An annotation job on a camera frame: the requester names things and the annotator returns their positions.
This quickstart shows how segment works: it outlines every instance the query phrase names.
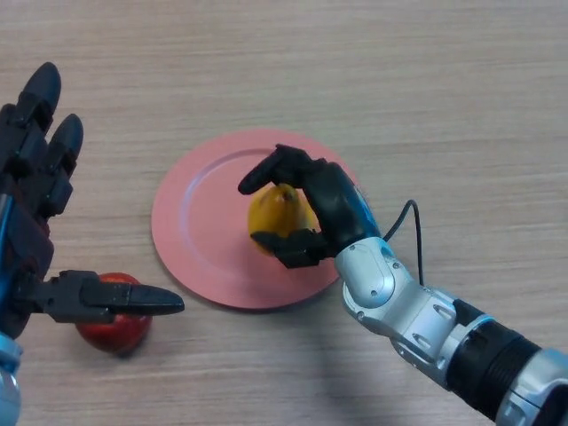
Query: wood grain surface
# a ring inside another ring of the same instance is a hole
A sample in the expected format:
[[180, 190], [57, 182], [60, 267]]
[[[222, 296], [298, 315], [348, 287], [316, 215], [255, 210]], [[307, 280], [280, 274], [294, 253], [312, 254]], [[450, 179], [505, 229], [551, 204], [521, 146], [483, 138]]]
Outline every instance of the wood grain surface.
[[[154, 194], [221, 133], [293, 130], [358, 172], [383, 226], [421, 206], [425, 275], [568, 351], [568, 6], [557, 0], [3, 0], [0, 102], [56, 63], [85, 141], [62, 269], [182, 291], [150, 236]], [[412, 221], [393, 248], [415, 272]], [[33, 318], [29, 426], [491, 424], [353, 321], [338, 288], [271, 315], [156, 319], [132, 359]]]

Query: yellow pear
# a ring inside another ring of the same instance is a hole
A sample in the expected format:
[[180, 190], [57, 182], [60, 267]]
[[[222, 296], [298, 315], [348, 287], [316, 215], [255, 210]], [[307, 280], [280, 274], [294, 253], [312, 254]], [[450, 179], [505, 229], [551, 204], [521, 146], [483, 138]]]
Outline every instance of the yellow pear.
[[248, 208], [249, 235], [265, 231], [285, 238], [297, 229], [315, 228], [316, 224], [317, 219], [305, 198], [286, 184], [259, 191]]

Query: pink plate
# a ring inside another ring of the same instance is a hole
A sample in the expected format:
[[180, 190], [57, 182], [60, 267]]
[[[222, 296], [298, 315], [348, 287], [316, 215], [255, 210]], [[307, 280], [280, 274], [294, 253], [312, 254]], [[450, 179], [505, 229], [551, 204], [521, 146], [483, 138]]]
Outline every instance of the pink plate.
[[185, 287], [211, 302], [241, 309], [272, 309], [301, 302], [335, 281], [333, 260], [288, 270], [250, 239], [251, 196], [241, 179], [276, 144], [296, 146], [312, 158], [339, 163], [328, 148], [281, 130], [244, 130], [210, 140], [166, 175], [154, 200], [152, 235], [166, 268]]

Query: robot forearm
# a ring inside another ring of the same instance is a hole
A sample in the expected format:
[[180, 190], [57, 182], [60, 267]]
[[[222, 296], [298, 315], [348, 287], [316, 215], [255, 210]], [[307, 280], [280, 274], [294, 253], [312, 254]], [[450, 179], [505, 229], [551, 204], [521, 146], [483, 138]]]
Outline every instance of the robot forearm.
[[335, 258], [347, 311], [499, 426], [568, 425], [568, 357], [441, 289], [422, 287], [378, 237]]

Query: black robotic finger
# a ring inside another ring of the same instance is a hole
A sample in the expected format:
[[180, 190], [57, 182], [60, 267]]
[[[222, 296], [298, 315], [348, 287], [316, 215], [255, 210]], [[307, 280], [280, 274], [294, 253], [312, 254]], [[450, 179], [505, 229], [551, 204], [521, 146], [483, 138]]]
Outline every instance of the black robotic finger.
[[83, 123], [77, 115], [70, 114], [53, 133], [45, 156], [44, 170], [49, 173], [61, 167], [71, 177], [82, 145]]
[[50, 115], [53, 115], [59, 103], [60, 94], [61, 76], [59, 70], [51, 62], [45, 62], [29, 78], [20, 98], [32, 95], [42, 99], [45, 106], [48, 107]]
[[104, 283], [92, 271], [64, 271], [47, 282], [23, 275], [12, 302], [23, 312], [45, 313], [65, 323], [110, 323], [121, 313], [156, 316], [185, 309], [183, 299], [164, 288]]
[[265, 232], [253, 233], [250, 237], [273, 253], [288, 269], [315, 266], [331, 256], [323, 235], [311, 229], [293, 231], [286, 238]]
[[28, 80], [16, 105], [0, 111], [0, 169], [16, 180], [35, 173], [47, 152], [45, 134], [59, 102], [61, 77], [46, 62]]
[[83, 144], [83, 124], [69, 115], [53, 133], [39, 170], [21, 179], [24, 202], [35, 217], [46, 221], [65, 210], [73, 192], [69, 178]]
[[239, 192], [252, 194], [270, 182], [302, 188], [305, 175], [325, 163], [321, 159], [314, 161], [302, 149], [277, 144], [276, 149], [241, 180]]

